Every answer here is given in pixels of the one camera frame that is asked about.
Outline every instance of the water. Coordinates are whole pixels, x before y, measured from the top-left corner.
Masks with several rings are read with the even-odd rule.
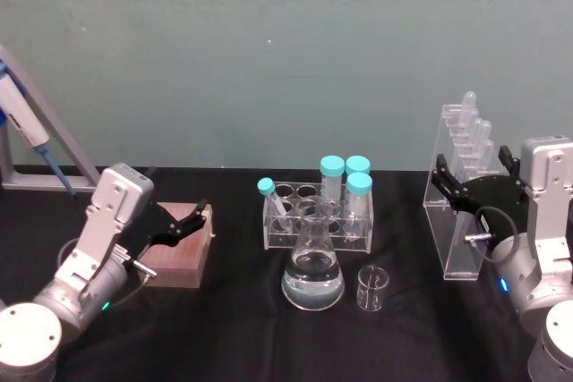
[[[344,279],[333,250],[295,250],[282,280],[285,296],[297,308],[324,310],[342,297]]]

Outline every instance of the clear acrylic stand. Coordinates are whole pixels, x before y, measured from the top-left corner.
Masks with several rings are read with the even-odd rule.
[[[454,211],[432,184],[437,156],[444,155],[450,172],[461,183],[489,174],[504,174],[500,164],[492,169],[495,156],[495,146],[489,140],[492,124],[479,117],[475,102],[475,93],[470,91],[464,95],[461,104],[443,106],[423,198],[444,279],[447,280],[476,280],[483,258],[464,240],[466,234],[477,233],[473,215]],[[480,251],[484,251],[484,243],[475,246],[482,247]]]
[[[319,183],[275,183],[276,192],[287,210],[286,219],[289,228],[278,219],[280,215],[265,204],[262,210],[263,240],[265,250],[269,248],[293,248],[300,232],[301,212],[304,208],[317,206],[321,202],[321,185]],[[340,205],[333,204],[332,217],[329,222],[329,234],[335,250],[354,250],[370,253],[372,244],[372,226],[374,214],[372,195],[368,199],[367,216],[355,218],[353,223],[362,224],[358,235],[345,234],[345,223],[350,222],[345,215],[345,201]]]

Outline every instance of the blue pipette tip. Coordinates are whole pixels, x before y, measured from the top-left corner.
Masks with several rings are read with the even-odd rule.
[[[54,174],[56,174],[56,176],[59,178],[59,180],[62,182],[65,189],[68,191],[68,193],[72,197],[77,199],[77,196],[75,194],[75,190],[73,189],[73,187],[70,184],[70,182],[68,181],[68,179],[65,177],[64,173],[60,170],[60,167],[56,164],[56,162],[52,158],[52,155],[49,153],[47,144],[44,143],[42,145],[37,145],[37,147],[34,147],[34,149],[36,150],[36,152],[38,152],[44,158],[44,161],[46,161],[46,164],[48,166],[50,166],[50,168],[52,169]]]

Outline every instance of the table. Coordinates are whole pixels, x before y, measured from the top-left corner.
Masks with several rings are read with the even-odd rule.
[[[214,210],[198,291],[144,289],[102,311],[58,362],[61,381],[527,381],[535,340],[486,266],[477,282],[441,278],[422,208],[423,172],[372,172],[372,254],[339,252],[341,301],[323,312],[294,308],[280,291],[287,250],[262,247],[256,183],[318,182],[316,171],[160,168],[158,201]],[[0,297],[29,301],[53,277],[56,255],[83,226],[89,196],[3,191]],[[355,304],[366,263],[390,275],[378,313]]]

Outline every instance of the small beaker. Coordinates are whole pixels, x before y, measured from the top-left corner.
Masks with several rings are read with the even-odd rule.
[[[358,272],[356,303],[361,309],[376,311],[381,309],[386,296],[390,276],[383,268],[373,264],[364,266]]]

